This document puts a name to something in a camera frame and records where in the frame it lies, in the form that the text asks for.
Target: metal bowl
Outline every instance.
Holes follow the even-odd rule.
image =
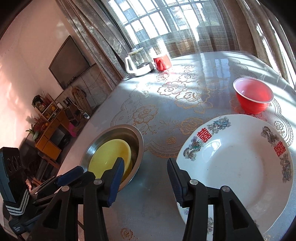
[[[136,127],[131,125],[117,125],[102,132],[95,138],[83,155],[80,166],[83,167],[85,172],[88,171],[89,163],[96,150],[107,141],[113,139],[122,139],[126,141],[131,148],[131,162],[133,163],[133,168],[127,178],[120,184],[118,190],[120,191],[132,180],[143,158],[144,141],[142,134]]]

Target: white plate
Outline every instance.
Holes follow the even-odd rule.
[[[283,212],[294,168],[284,139],[267,122],[248,115],[224,115],[200,126],[181,148],[177,163],[205,186],[229,186],[264,234]],[[186,222],[188,209],[179,212]],[[213,239],[213,206],[208,237]]]

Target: red double happiness character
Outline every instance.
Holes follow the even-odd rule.
[[[206,143],[212,137],[211,133],[206,128],[202,128],[201,131],[197,133],[197,136],[204,143]]]
[[[280,156],[286,151],[286,148],[284,147],[283,143],[279,141],[278,144],[274,147],[274,150],[276,151],[276,154]]]

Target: red mug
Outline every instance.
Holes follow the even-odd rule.
[[[158,55],[153,58],[153,60],[158,71],[164,71],[172,67],[172,63],[170,62],[170,59],[166,54]]]

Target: tv screen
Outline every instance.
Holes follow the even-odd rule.
[[[66,89],[88,68],[89,63],[71,36],[60,47],[49,66],[49,70],[63,89]]]

